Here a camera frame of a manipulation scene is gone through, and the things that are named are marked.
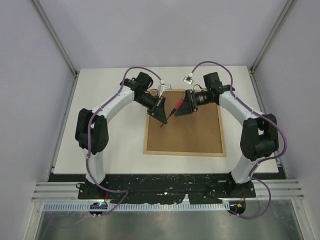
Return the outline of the red handled screwdriver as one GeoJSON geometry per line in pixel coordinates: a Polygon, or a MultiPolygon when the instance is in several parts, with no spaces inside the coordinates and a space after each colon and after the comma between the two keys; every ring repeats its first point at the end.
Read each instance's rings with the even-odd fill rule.
{"type": "Polygon", "coordinates": [[[181,98],[173,107],[173,109],[171,110],[170,114],[168,115],[168,117],[166,118],[166,120],[168,121],[169,118],[181,107],[181,105],[183,104],[184,100],[181,98]]]}

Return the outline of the wooden picture frame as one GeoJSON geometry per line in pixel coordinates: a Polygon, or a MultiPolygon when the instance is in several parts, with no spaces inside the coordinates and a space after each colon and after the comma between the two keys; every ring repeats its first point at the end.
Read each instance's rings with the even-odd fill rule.
{"type": "Polygon", "coordinates": [[[221,110],[215,103],[192,114],[171,116],[167,124],[147,116],[143,153],[147,155],[226,157],[221,110]]]}

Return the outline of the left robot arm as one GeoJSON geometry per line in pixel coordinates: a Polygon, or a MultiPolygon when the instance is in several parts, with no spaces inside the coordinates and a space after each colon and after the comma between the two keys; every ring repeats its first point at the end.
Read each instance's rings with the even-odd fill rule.
{"type": "Polygon", "coordinates": [[[147,114],[167,124],[163,96],[152,95],[148,89],[153,79],[144,72],[129,79],[123,77],[120,88],[111,97],[93,109],[83,108],[77,118],[75,140],[85,152],[86,179],[91,184],[89,193],[102,199],[109,191],[102,182],[106,178],[103,167],[103,151],[109,142],[108,124],[127,105],[137,102],[146,108],[147,114]]]}

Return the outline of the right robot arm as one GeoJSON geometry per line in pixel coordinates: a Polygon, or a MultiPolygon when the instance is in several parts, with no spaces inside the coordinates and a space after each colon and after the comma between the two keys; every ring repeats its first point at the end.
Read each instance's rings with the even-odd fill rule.
{"type": "Polygon", "coordinates": [[[249,188],[251,177],[261,158],[270,157],[279,148],[277,119],[273,114],[263,114],[242,102],[231,85],[224,85],[217,72],[203,76],[205,89],[199,92],[188,89],[175,111],[175,117],[189,115],[200,106],[215,103],[227,110],[242,126],[240,137],[241,157],[236,167],[228,173],[225,193],[241,197],[249,188]]]}

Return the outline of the black speckled base plate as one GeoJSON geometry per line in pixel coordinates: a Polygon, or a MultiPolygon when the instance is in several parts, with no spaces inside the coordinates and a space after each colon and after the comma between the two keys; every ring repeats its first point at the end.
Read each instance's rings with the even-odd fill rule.
{"type": "Polygon", "coordinates": [[[255,198],[254,184],[232,183],[227,173],[218,174],[107,174],[99,185],[90,183],[83,174],[50,174],[49,182],[74,182],[80,200],[104,199],[115,204],[182,203],[215,204],[224,198],[255,198]]]}

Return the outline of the aluminium rail across front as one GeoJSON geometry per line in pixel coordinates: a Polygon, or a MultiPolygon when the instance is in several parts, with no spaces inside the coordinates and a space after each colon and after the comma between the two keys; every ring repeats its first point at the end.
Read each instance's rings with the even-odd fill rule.
{"type": "MultiPolygon", "coordinates": [[[[261,182],[253,180],[255,197],[248,200],[267,200],[270,190],[273,200],[303,200],[305,195],[296,179],[266,179],[261,182]]],[[[79,182],[38,182],[35,186],[31,200],[33,202],[67,202],[67,201],[102,201],[102,197],[79,198],[82,193],[79,182]]]]}

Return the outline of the left aluminium corner post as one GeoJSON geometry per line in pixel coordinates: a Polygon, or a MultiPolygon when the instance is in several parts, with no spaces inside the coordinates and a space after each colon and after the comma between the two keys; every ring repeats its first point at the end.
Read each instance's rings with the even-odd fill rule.
{"type": "Polygon", "coordinates": [[[49,36],[51,37],[53,43],[57,47],[61,57],[63,58],[64,62],[66,63],[68,69],[72,73],[74,77],[77,76],[78,71],[74,67],[65,47],[63,46],[54,26],[52,25],[46,11],[44,10],[42,4],[39,0],[30,0],[29,1],[33,8],[35,9],[35,12],[38,14],[41,22],[43,23],[44,27],[46,28],[49,36]]]}

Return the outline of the aluminium corner post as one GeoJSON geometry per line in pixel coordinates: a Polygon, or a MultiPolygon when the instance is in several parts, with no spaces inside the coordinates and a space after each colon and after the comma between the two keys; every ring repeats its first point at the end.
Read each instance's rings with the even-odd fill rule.
{"type": "Polygon", "coordinates": [[[54,26],[52,25],[46,11],[44,10],[42,4],[39,0],[30,0],[29,1],[33,8],[35,9],[35,12],[38,14],[41,22],[43,23],[44,27],[46,28],[49,36],[51,37],[53,43],[57,47],[61,57],[63,58],[64,62],[66,63],[68,69],[72,73],[74,77],[77,76],[78,71],[74,67],[65,47],[63,46],[54,26]]]}
{"type": "Polygon", "coordinates": [[[252,74],[258,69],[261,61],[265,57],[266,53],[268,52],[269,48],[273,44],[274,40],[276,39],[277,35],[279,34],[280,30],[282,29],[284,23],[286,22],[288,16],[290,15],[291,11],[293,10],[294,6],[296,5],[297,0],[286,0],[280,13],[278,14],[277,18],[274,21],[274,24],[268,33],[265,41],[263,42],[262,47],[260,48],[257,57],[255,58],[252,66],[250,67],[250,72],[252,74]]]}

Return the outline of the right aluminium corner post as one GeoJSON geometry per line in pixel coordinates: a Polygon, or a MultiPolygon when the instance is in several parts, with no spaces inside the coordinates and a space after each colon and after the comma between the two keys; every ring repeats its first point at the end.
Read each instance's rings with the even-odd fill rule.
{"type": "Polygon", "coordinates": [[[279,34],[280,30],[282,29],[284,23],[286,22],[288,16],[290,15],[291,11],[293,10],[294,6],[296,5],[297,0],[286,0],[280,13],[278,14],[277,18],[274,21],[274,24],[268,33],[265,41],[263,42],[262,47],[260,48],[257,57],[255,58],[252,66],[250,67],[250,72],[252,74],[258,69],[261,61],[265,57],[266,53],[268,52],[269,48],[273,44],[274,40],[276,39],[277,35],[279,34]]]}

